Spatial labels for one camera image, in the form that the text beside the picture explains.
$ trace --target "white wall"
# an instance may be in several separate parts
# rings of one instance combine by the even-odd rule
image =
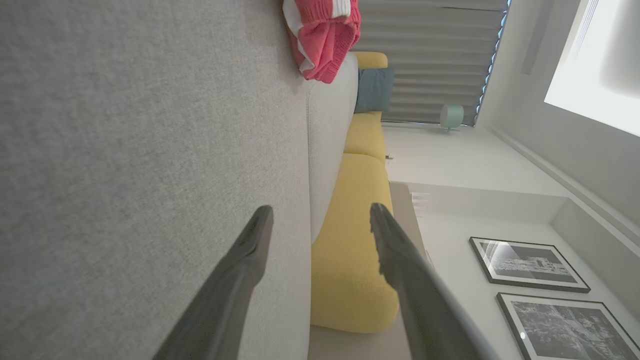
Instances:
[[[532,74],[520,73],[540,3],[511,3],[477,126],[512,136],[640,224],[640,138],[544,103],[577,0],[556,0]]]
[[[550,224],[640,320],[640,249],[634,252],[570,200]]]
[[[412,183],[407,185],[413,194],[415,211],[499,218],[536,224],[551,223],[567,200],[566,197],[553,195],[442,185]]]
[[[567,191],[529,160],[484,129],[439,130],[384,127],[389,180],[566,195]]]
[[[604,302],[638,343],[640,323],[548,224],[427,212],[418,218],[425,249],[461,305],[503,360],[520,359],[516,340],[496,301],[498,292]],[[588,294],[490,284],[474,257],[471,236],[555,245],[591,287]]]

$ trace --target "pink knitted sweater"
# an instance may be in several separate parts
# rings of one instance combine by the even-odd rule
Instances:
[[[284,0],[282,10],[302,76],[331,83],[360,38],[358,0]]]

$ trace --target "sofa cushion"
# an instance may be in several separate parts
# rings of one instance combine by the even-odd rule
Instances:
[[[373,202],[392,211],[384,164],[368,155],[343,155],[329,210],[311,250],[313,325],[372,333],[396,317],[397,293],[378,272],[369,223]]]
[[[380,116],[379,112],[353,114],[345,153],[369,155],[385,162],[385,137]]]
[[[358,60],[347,54],[333,83],[312,80],[307,97],[311,240],[320,232],[358,96]]]
[[[389,110],[395,74],[392,67],[358,70],[358,99],[353,112]]]
[[[387,55],[375,51],[354,51],[361,69],[380,69],[388,66]]]

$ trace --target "mint green lamp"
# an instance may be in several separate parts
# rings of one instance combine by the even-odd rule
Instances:
[[[440,112],[440,126],[450,132],[452,129],[462,125],[465,117],[465,109],[462,105],[445,105]]]

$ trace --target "window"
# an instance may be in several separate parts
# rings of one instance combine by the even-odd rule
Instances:
[[[589,0],[581,6],[579,24],[574,22],[577,31],[571,32],[545,102],[640,136],[640,89],[634,93],[612,86],[607,77],[619,59],[632,55],[627,51],[618,56],[613,44],[626,38],[631,42],[627,48],[637,47],[633,42],[640,38],[640,27],[621,23],[637,21],[637,12],[637,0]],[[624,71],[630,77],[640,74],[640,62],[636,59]]]
[[[498,30],[498,40],[495,43],[495,51],[493,52],[493,56],[491,57],[491,64],[489,64],[489,73],[484,79],[484,86],[482,87],[482,95],[480,95],[480,100],[478,100],[478,105],[476,106],[476,116],[474,117],[474,124],[476,123],[478,113],[480,112],[480,106],[482,105],[484,94],[486,93],[486,86],[489,83],[489,78],[491,77],[491,71],[493,71],[493,64],[495,63],[495,55],[498,52],[498,46],[500,45],[500,40],[502,39],[502,32],[504,31],[504,23],[507,20],[507,13],[509,11],[510,6],[511,6],[511,0],[507,0],[507,10],[504,10],[504,16],[500,21],[500,30]]]

